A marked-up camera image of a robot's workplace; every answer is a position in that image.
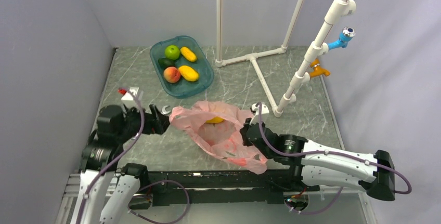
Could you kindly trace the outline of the pink plastic bag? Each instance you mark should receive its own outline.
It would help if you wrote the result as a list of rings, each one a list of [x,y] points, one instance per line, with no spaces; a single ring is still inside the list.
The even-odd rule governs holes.
[[[225,120],[219,124],[205,123],[216,116]],[[172,108],[169,122],[188,134],[208,155],[259,175],[267,171],[268,159],[256,147],[244,146],[239,132],[245,119],[252,116],[251,110],[224,102],[197,101],[191,108]]]

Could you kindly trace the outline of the fake peach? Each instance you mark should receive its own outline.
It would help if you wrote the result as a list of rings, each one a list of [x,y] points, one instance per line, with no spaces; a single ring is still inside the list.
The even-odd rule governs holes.
[[[181,74],[178,68],[168,67],[163,71],[163,77],[168,83],[177,83],[181,78]]]

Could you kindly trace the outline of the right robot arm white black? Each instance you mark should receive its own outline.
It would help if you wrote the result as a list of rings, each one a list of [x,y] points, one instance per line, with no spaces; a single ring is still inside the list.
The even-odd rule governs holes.
[[[265,158],[289,166],[286,179],[292,190],[321,185],[348,187],[377,200],[395,200],[395,166],[386,151],[343,151],[301,136],[278,135],[265,124],[252,124],[250,119],[240,134],[245,146],[255,147]]]

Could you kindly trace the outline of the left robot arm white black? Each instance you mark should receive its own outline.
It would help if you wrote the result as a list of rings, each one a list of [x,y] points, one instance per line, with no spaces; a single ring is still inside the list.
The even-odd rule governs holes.
[[[121,169],[115,192],[107,192],[118,162],[125,153],[123,145],[140,135],[161,135],[170,125],[168,116],[153,104],[150,112],[136,107],[109,105],[97,117],[96,129],[82,151],[80,189],[71,223],[117,223],[134,194],[148,189],[150,179],[145,165],[128,163]]]

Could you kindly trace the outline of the dark green fake avocado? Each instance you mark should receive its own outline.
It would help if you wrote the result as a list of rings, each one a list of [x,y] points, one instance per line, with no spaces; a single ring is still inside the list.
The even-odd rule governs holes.
[[[158,65],[162,68],[162,69],[167,69],[169,67],[175,67],[175,62],[172,59],[169,58],[159,58],[158,59]]]

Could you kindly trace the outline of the yellow fake mango front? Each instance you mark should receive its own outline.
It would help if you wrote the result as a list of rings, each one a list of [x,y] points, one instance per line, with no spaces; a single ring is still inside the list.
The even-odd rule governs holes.
[[[199,79],[199,73],[190,66],[182,65],[178,67],[178,71],[187,81],[196,82]]]

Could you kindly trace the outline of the green fake apple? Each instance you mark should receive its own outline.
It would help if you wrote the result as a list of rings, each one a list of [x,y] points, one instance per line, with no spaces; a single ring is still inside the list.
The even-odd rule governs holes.
[[[171,60],[177,60],[180,57],[180,49],[176,45],[169,45],[164,50],[166,58]]]

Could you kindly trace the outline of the silver wrench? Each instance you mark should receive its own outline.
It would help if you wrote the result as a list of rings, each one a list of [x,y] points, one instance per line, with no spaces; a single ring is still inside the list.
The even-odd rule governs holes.
[[[172,107],[168,106],[168,105],[163,106],[162,109],[161,109],[161,113],[163,115],[170,115],[171,111],[172,111]]]

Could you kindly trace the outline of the teal plastic tray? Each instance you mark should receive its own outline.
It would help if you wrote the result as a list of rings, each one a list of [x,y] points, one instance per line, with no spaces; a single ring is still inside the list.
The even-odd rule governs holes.
[[[164,69],[158,65],[158,59],[166,58],[164,50],[169,45],[176,45],[180,49],[182,47],[188,47],[196,54],[196,62],[188,61],[183,55],[180,55],[177,60],[174,60],[176,68],[187,65],[196,70],[199,73],[199,79],[196,82],[187,81],[182,76],[177,83],[168,83],[164,79]],[[177,99],[184,99],[199,94],[208,89],[213,83],[213,69],[201,47],[196,40],[190,36],[181,35],[154,44],[150,49],[150,58],[163,89],[170,96]]]

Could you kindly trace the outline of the orange faucet tap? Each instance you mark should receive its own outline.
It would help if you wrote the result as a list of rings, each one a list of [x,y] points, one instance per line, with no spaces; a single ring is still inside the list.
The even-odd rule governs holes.
[[[312,70],[313,70],[312,72],[309,73],[310,78],[318,77],[318,76],[322,76],[322,75],[324,75],[324,76],[330,75],[330,72],[321,66],[320,60],[318,58],[316,58],[309,65],[309,67],[312,68]]]

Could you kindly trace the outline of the blue faucet tap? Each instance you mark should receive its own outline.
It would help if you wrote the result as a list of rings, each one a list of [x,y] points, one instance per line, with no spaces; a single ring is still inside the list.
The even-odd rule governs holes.
[[[339,39],[332,43],[328,43],[328,50],[333,50],[337,48],[346,48],[348,43],[356,35],[354,28],[344,27],[339,34]]]

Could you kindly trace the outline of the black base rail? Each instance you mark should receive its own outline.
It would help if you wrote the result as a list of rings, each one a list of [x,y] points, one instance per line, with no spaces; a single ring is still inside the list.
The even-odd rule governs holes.
[[[201,203],[265,202],[281,204],[291,194],[318,191],[289,169],[269,169],[257,175],[247,170],[149,172],[139,190],[152,194],[154,206]]]

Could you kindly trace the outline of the white PVC pipe frame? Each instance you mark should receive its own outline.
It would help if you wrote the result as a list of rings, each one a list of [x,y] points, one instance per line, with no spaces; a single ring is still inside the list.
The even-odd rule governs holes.
[[[288,42],[292,35],[294,26],[297,22],[300,10],[304,4],[304,0],[297,0],[296,7],[292,14],[290,24],[288,26],[284,41],[279,48],[264,51],[264,52],[254,52],[246,54],[244,56],[239,56],[230,59],[222,58],[222,13],[223,13],[223,0],[216,0],[216,53],[215,53],[215,64],[217,67],[225,67],[230,64],[235,64],[239,62],[248,61],[253,66],[256,75],[263,87],[264,93],[269,101],[270,108],[275,117],[281,117],[284,109],[288,104],[294,103],[296,101],[296,93],[301,88],[301,86],[308,82],[311,78],[307,70],[310,68],[309,65],[320,56],[329,52],[328,45],[325,42],[329,33],[331,32],[334,25],[336,25],[339,19],[343,16],[353,15],[356,11],[356,3],[354,0],[333,0],[331,3],[325,17],[323,24],[320,27],[315,39],[311,42],[308,47],[304,59],[299,66],[298,70],[294,73],[287,91],[283,94],[279,102],[276,102],[269,87],[264,79],[263,73],[257,63],[259,58],[268,57],[272,55],[284,54],[287,51]]]

